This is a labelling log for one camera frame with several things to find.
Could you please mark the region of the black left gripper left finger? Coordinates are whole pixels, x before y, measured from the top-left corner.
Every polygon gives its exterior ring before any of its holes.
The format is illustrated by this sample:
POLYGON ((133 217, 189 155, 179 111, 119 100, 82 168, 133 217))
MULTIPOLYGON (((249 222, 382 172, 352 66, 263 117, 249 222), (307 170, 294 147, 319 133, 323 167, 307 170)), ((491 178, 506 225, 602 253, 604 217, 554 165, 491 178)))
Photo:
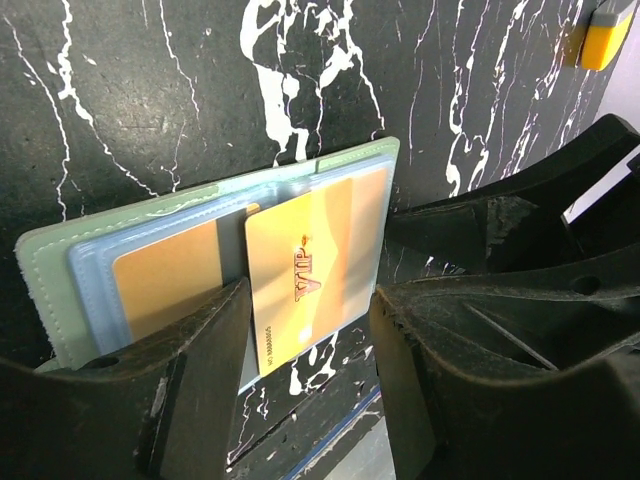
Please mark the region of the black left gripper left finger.
POLYGON ((251 319, 250 285, 78 370, 1 364, 5 479, 220 479, 251 319))

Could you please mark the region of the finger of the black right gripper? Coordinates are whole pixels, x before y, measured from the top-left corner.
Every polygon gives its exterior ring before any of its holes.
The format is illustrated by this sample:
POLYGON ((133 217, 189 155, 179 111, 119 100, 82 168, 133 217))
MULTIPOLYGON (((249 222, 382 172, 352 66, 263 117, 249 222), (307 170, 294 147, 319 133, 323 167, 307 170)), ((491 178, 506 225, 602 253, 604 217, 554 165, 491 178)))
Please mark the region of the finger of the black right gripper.
POLYGON ((388 239, 452 263, 424 314, 499 355, 560 370, 639 342, 639 174, 575 220, 565 210, 638 132, 608 114, 508 178, 391 217, 388 239))

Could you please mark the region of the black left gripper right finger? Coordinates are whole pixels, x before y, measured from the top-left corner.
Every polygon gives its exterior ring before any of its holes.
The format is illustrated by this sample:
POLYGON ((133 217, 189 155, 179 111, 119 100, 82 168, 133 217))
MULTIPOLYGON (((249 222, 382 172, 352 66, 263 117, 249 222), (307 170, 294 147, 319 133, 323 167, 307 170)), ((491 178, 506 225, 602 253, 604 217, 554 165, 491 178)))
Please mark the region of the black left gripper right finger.
POLYGON ((639 359, 554 372, 502 356, 378 289, 369 313, 400 479, 635 479, 639 359))

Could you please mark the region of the orange VIP card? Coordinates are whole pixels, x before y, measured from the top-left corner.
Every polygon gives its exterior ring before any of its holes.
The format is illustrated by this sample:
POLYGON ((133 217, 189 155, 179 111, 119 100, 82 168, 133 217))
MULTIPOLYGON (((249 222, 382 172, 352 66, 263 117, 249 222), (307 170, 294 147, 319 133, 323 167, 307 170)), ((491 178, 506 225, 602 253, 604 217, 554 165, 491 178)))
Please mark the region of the orange VIP card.
POLYGON ((342 321, 353 193, 347 178, 247 219, 261 376, 324 339, 342 321))
POLYGON ((126 253, 114 279, 133 340, 197 310, 211 292, 247 274, 244 222, 257 203, 126 253))

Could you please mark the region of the mint green card holder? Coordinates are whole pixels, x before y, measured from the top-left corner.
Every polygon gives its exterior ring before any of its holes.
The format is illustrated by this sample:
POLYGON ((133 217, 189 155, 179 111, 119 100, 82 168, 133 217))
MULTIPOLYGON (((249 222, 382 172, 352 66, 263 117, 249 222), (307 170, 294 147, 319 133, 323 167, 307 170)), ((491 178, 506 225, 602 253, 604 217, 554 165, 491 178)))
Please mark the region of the mint green card holder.
POLYGON ((23 234, 57 364, 78 368, 250 282, 246 389, 369 308, 400 142, 388 137, 23 234))

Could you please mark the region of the brown gold credit card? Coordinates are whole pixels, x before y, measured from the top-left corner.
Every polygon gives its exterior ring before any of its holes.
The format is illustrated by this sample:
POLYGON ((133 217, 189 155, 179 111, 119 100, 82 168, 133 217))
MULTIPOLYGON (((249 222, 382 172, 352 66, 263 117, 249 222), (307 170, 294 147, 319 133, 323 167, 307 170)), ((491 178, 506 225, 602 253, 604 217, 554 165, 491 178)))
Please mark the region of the brown gold credit card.
POLYGON ((376 282, 381 235, 386 218, 386 168, 353 178, 351 223, 342 313, 349 324, 366 313, 376 282))

